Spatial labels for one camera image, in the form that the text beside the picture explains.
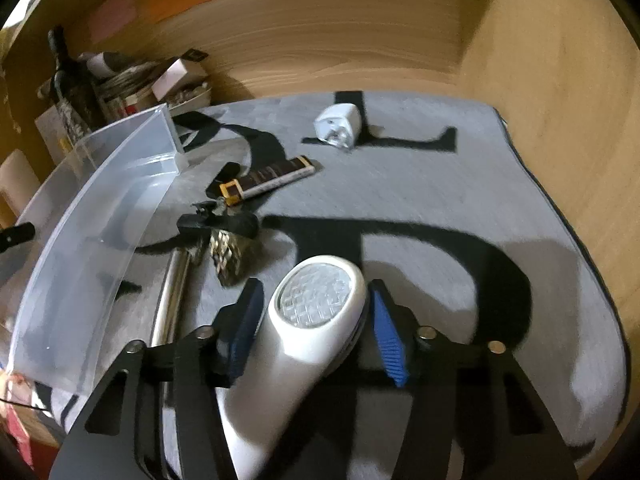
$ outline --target cable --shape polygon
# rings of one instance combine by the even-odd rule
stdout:
[[[4,402],[5,404],[12,404],[14,406],[22,406],[23,408],[31,408],[32,410],[36,410],[38,412],[48,412],[47,408],[39,408],[37,406],[30,406],[28,404],[23,404],[21,402],[13,402],[12,400],[0,399],[0,402]]]

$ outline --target paper roll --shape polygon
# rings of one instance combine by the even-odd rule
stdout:
[[[16,216],[36,194],[40,181],[20,150],[13,150],[0,165],[0,194]]]

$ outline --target clutter pile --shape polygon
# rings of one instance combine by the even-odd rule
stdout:
[[[35,122],[55,163],[88,134],[157,104],[167,103],[176,116],[211,102],[200,64],[208,54],[199,50],[163,60],[120,52],[85,52],[73,59],[59,25],[49,31],[49,47],[55,73],[36,93],[51,106]]]
[[[255,254],[259,221],[238,207],[262,195],[316,172],[313,163],[300,155],[270,164],[244,176],[239,164],[226,163],[206,189],[212,199],[193,204],[195,214],[183,214],[177,227],[182,236],[209,239],[209,250],[222,286],[233,286],[244,277]]]

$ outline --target pink sticky note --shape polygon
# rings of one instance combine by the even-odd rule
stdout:
[[[136,0],[106,0],[89,15],[88,25],[93,44],[113,36],[136,19]]]

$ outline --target metal rod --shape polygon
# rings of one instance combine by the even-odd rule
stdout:
[[[158,298],[149,346],[159,346],[174,340],[189,262],[190,255],[187,250],[178,248],[171,251]]]

